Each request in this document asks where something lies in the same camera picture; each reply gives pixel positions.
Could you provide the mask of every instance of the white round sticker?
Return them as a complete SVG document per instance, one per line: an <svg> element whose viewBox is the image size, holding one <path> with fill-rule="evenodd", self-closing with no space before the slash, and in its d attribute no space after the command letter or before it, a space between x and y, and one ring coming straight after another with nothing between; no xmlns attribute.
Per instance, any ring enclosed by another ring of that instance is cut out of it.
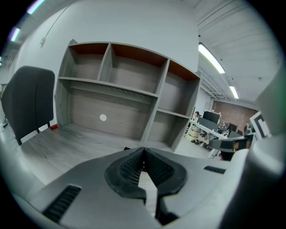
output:
<svg viewBox="0 0 286 229"><path fill-rule="evenodd" d="M106 115L105 114L101 114L100 116L99 116L99 118L100 118L100 120L101 121L106 121Z"/></svg>

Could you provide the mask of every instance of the gray shelving unit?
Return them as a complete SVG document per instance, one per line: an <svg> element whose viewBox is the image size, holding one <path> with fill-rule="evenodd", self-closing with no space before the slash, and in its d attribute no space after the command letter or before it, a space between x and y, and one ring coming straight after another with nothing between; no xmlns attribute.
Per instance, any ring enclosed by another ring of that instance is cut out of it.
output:
<svg viewBox="0 0 286 229"><path fill-rule="evenodd" d="M150 50L71 40L55 95L58 125L174 151L193 113L199 83L196 74Z"/></svg>

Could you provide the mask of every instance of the ceiling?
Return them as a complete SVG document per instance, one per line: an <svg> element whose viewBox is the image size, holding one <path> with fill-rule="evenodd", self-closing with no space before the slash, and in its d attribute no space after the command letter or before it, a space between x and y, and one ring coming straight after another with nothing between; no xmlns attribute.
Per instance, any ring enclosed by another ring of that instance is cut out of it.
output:
<svg viewBox="0 0 286 229"><path fill-rule="evenodd" d="M26 14L17 26L17 42L7 42L2 62L9 66L25 39L49 16L75 0L46 0L32 14ZM177 0L195 11L199 42L221 63L219 74L201 54L198 69L202 88L214 99L254 107L254 101L271 81L282 60L267 25L243 0ZM229 86L237 89L235 100Z"/></svg>

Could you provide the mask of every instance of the floor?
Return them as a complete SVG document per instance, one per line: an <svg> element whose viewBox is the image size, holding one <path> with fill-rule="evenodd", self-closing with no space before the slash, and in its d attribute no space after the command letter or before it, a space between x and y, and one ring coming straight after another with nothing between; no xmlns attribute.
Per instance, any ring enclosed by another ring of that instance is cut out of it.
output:
<svg viewBox="0 0 286 229"><path fill-rule="evenodd" d="M0 108L0 121L2 122L3 119L4 114L2 108ZM55 134L57 134L56 131L51 131L45 136L41 133L38 135L32 133L22 139L22 142L25 142L31 136L35 136L32 139L33 142L37 143L45 138L45 141L50 141L50 145L53 146L57 143L52 142L51 135ZM0 168L11 192L28 201L37 191L75 165L92 158L118 152L124 148L99 145L95 150L91 142L78 137L73 140L73 145L65 145L67 138L70 140L72 137L74 136L57 136L57 141L64 145L64 150L61 151L61 154L55 155L52 148L40 148L41 144L23 144L22 146L25 146L25 148L19 148L10 127L7 126L0 133ZM84 141L84 151L79 153L76 150L77 144L82 144L82 141ZM188 157L207 158L209 151L183 137L175 153ZM147 173L141 173L139 186L146 190L146 207L150 214L154 215L157 189Z"/></svg>

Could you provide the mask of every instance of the fluorescent light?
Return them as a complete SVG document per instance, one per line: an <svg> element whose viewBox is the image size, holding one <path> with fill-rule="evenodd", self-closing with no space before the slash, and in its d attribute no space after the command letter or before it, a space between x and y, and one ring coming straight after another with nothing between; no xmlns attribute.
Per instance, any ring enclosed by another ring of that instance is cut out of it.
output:
<svg viewBox="0 0 286 229"><path fill-rule="evenodd" d="M238 98L238 95L236 93L236 88L234 86L229 86L229 88L231 89L231 92L233 93L234 98Z"/></svg>
<svg viewBox="0 0 286 229"><path fill-rule="evenodd" d="M45 0L37 0L31 7L27 10L27 13L32 14L34 11L44 2Z"/></svg>
<svg viewBox="0 0 286 229"><path fill-rule="evenodd" d="M19 28L16 28L14 30L14 33L13 33L12 38L11 38L11 41L15 41L16 40L16 37L18 36L19 32L20 32Z"/></svg>
<svg viewBox="0 0 286 229"><path fill-rule="evenodd" d="M203 44L198 45L198 50L212 63L212 65L216 68L216 70L218 70L219 73L221 74L225 73L223 67L219 64L216 58L210 53L210 51L208 51L207 48L204 47Z"/></svg>

